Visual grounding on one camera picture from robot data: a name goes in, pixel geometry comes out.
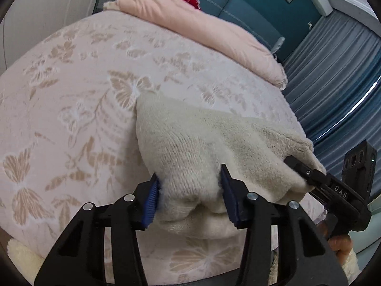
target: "curtain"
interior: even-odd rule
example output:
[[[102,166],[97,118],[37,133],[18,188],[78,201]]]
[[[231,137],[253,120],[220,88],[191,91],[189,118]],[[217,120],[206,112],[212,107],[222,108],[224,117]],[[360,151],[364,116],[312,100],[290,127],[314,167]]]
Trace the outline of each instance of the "curtain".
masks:
[[[367,139],[381,147],[381,39],[335,10],[284,64],[283,94],[327,171],[341,178],[344,154]],[[381,160],[372,194],[381,190]]]

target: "floral pattern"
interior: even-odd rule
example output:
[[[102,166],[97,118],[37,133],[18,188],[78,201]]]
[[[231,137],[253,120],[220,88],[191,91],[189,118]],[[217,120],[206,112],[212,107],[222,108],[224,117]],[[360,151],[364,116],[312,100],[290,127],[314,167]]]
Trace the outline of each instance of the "floral pattern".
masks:
[[[0,226],[45,257],[82,204],[113,203],[149,179],[136,138],[144,91],[303,134],[279,89],[239,64],[136,17],[101,12],[52,34],[1,76]],[[237,268],[244,238],[186,239],[155,224],[138,233],[150,285]]]

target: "metal screw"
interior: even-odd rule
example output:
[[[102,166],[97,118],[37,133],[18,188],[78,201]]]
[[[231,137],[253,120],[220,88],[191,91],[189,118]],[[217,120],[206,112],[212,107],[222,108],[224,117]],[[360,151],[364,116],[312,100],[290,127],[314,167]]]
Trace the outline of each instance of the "metal screw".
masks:
[[[291,207],[292,209],[297,209],[299,208],[299,203],[296,202],[296,201],[290,201],[290,203],[288,204],[289,207]]]
[[[258,195],[256,193],[248,193],[247,198],[249,200],[256,200],[256,199],[258,199]]]
[[[93,205],[92,203],[90,203],[90,202],[87,202],[87,203],[85,203],[85,204],[83,205],[83,209],[84,209],[85,211],[90,211],[93,207],[94,207],[94,205]]]
[[[135,200],[135,196],[133,194],[126,194],[123,199],[126,202],[131,202]]]

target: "folded pink blanket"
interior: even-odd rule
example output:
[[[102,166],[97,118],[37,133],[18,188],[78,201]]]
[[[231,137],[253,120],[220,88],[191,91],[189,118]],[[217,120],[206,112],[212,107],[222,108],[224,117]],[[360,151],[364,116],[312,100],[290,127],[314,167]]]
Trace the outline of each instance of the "folded pink blanket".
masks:
[[[105,3],[104,9],[120,10],[163,26],[221,52],[280,89],[286,87],[283,67],[252,34],[183,0],[116,0]]]

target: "blue upholstered headboard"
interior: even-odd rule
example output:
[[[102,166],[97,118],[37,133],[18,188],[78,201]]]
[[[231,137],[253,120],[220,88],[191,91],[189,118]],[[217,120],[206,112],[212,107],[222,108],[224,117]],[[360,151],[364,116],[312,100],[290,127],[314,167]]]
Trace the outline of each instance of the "blue upholstered headboard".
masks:
[[[253,34],[272,53],[278,51],[285,38],[244,0],[199,0],[201,10],[237,24]]]

